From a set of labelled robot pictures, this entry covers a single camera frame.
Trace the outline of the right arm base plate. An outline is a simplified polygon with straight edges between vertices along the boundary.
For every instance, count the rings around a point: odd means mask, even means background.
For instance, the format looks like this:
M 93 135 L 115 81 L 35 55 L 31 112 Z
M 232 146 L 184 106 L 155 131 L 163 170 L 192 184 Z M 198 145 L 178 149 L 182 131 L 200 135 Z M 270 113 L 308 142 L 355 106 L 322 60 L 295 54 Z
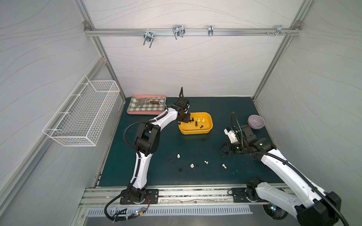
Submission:
M 252 195 L 252 191 L 247 187 L 231 188 L 227 191 L 227 195 L 232 197 L 234 203 L 255 202 L 256 199 Z

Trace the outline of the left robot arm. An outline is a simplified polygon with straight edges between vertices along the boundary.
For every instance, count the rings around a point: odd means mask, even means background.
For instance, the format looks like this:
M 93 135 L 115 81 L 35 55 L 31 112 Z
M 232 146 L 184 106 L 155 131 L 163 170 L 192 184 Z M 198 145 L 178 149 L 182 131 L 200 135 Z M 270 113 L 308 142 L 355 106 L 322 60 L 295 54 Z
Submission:
M 132 196 L 140 200 L 146 193 L 150 162 L 159 147 L 161 131 L 173 121 L 188 123 L 189 120 L 189 101 L 185 97 L 178 97 L 166 106 L 162 114 L 138 123 L 135 145 L 132 146 L 136 152 L 136 164 L 128 189 Z

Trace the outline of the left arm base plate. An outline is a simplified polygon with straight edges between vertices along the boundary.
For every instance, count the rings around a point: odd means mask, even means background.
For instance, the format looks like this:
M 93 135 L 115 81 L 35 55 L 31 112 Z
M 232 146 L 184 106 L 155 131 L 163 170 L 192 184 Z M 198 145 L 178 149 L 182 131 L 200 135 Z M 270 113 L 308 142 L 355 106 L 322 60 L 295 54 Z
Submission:
M 158 203 L 158 189 L 134 189 L 133 187 L 128 190 L 122 191 L 123 195 L 120 198 L 120 204 L 157 204 Z

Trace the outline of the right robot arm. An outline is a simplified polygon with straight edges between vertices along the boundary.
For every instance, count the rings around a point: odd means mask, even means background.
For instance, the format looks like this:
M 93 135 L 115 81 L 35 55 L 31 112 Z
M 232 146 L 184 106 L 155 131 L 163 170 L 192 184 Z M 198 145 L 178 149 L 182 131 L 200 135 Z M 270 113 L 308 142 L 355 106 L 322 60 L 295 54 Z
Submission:
M 248 125 L 231 126 L 224 129 L 228 142 L 221 151 L 226 155 L 246 155 L 260 161 L 271 169 L 287 186 L 292 194 L 254 179 L 244 191 L 250 202 L 267 201 L 267 215 L 283 219 L 293 216 L 302 226 L 333 226 L 338 222 L 347 226 L 341 213 L 342 200 L 335 192 L 326 192 L 299 171 L 268 139 L 257 139 Z

